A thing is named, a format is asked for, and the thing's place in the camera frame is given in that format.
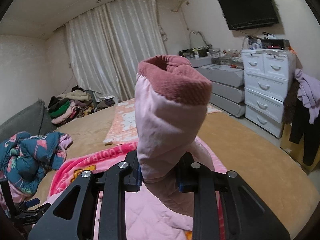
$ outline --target gray pillow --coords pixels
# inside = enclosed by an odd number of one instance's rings
[[[0,142],[21,131],[29,132],[31,135],[45,135],[55,129],[44,107],[44,101],[39,99],[0,125]]]

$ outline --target black leggings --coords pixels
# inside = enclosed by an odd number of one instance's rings
[[[303,163],[307,166],[313,164],[320,146],[320,118],[317,117],[314,124],[310,124],[309,119],[309,109],[297,99],[289,140],[298,144],[304,134]]]

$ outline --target brown bedsheet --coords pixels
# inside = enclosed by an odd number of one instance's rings
[[[84,156],[111,146],[103,140],[111,127],[115,106],[78,118],[58,129],[69,133],[74,142],[67,159]],[[207,115],[199,134],[228,170],[240,176],[265,201],[289,231],[292,239],[309,220],[320,196],[302,169],[274,146],[225,113]],[[55,171],[39,185],[35,197],[47,198]]]

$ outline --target window curtain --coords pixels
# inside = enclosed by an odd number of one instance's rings
[[[141,60],[166,54],[156,0],[116,0],[66,23],[71,66],[79,87],[97,100],[134,97]]]

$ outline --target tiled floor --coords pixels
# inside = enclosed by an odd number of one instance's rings
[[[217,106],[214,106],[214,107],[219,109],[219,110],[221,110],[221,111],[223,111],[223,112],[225,112],[224,110],[220,109]],[[267,139],[269,142],[271,142],[275,146],[280,147],[281,139],[278,139],[278,138],[274,137],[272,134],[270,134],[266,130],[262,129],[260,126],[256,125],[255,123],[249,121],[244,116],[241,117],[241,118],[236,118],[236,117],[232,116],[231,114],[229,114],[227,112],[225,112],[225,113],[228,114],[231,118],[233,118],[233,119],[237,120],[238,122],[242,123],[244,126],[246,126],[246,127],[250,128],[251,130],[255,131],[258,135],[264,137],[265,139]],[[311,179],[311,181],[313,182],[313,184],[317,188],[318,192],[320,193],[320,165],[318,165],[318,167],[315,168],[310,173],[308,173],[305,170],[304,170],[304,172],[306,174],[308,174],[309,178]]]

